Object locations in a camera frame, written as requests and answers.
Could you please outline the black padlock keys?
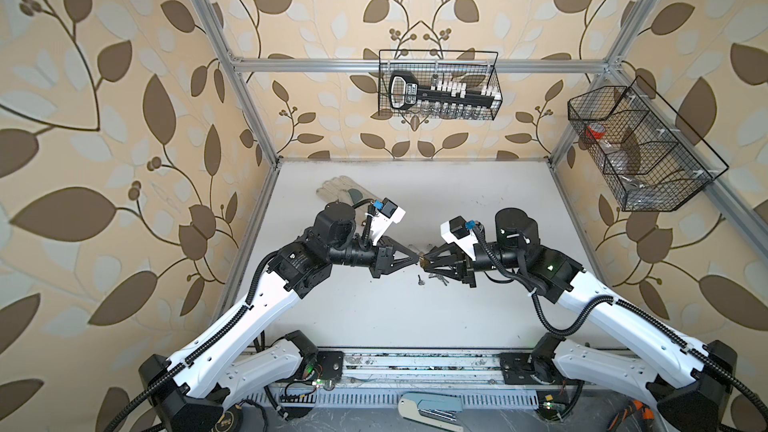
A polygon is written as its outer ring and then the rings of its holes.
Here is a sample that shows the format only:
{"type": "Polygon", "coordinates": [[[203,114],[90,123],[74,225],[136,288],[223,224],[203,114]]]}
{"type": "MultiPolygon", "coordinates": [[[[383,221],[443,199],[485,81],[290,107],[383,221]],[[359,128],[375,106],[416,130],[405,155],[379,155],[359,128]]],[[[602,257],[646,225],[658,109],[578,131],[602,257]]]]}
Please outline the black padlock keys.
{"type": "Polygon", "coordinates": [[[441,276],[441,275],[430,273],[430,274],[428,274],[428,278],[429,279],[436,279],[436,280],[440,281],[443,285],[448,286],[448,280],[445,277],[441,276]]]}

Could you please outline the brass padlock long shackle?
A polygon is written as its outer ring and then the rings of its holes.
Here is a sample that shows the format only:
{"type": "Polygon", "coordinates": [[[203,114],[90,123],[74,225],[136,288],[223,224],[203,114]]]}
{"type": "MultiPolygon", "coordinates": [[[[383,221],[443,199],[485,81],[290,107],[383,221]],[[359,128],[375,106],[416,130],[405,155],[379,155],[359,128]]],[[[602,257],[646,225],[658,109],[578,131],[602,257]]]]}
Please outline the brass padlock long shackle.
{"type": "Polygon", "coordinates": [[[420,255],[422,255],[422,254],[423,254],[423,252],[421,251],[421,249],[420,249],[419,247],[417,247],[416,245],[413,245],[413,244],[408,244],[408,248],[409,248],[409,249],[410,249],[412,252],[414,252],[416,255],[419,255],[419,256],[420,256],[420,255]]]}

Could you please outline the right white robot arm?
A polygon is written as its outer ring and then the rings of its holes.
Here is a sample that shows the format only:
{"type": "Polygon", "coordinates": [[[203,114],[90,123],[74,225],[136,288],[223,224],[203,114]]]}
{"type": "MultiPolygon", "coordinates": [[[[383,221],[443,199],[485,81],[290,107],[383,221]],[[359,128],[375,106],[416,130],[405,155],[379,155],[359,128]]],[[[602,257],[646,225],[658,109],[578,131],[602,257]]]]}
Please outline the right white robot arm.
{"type": "Polygon", "coordinates": [[[546,333],[531,352],[543,383],[590,382],[636,399],[675,431],[726,431],[733,392],[767,406],[735,376],[737,354],[720,341],[684,335],[613,292],[566,254],[541,244],[537,222],[518,208],[495,215],[495,241],[485,227],[457,216],[441,226],[444,245],[422,268],[475,286],[478,273],[522,285],[546,333]]]}

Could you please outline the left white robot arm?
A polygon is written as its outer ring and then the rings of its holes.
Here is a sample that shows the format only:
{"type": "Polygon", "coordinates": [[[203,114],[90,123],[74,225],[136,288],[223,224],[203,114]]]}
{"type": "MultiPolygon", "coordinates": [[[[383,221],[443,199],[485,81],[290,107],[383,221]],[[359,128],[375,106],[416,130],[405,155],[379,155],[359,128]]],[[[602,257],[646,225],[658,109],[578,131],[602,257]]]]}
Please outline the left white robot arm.
{"type": "Polygon", "coordinates": [[[356,209],[332,202],[294,241],[257,265],[246,295],[213,325],[170,357],[153,355],[140,368],[144,389],[105,425],[115,431],[144,402],[161,431],[210,431],[230,407],[255,390],[295,374],[309,363],[311,343],[302,334],[278,340],[248,359],[240,355],[284,312],[329,278],[335,265],[364,267],[372,277],[418,262],[417,253],[386,236],[405,211],[389,199],[365,201],[361,233],[356,209]]]}

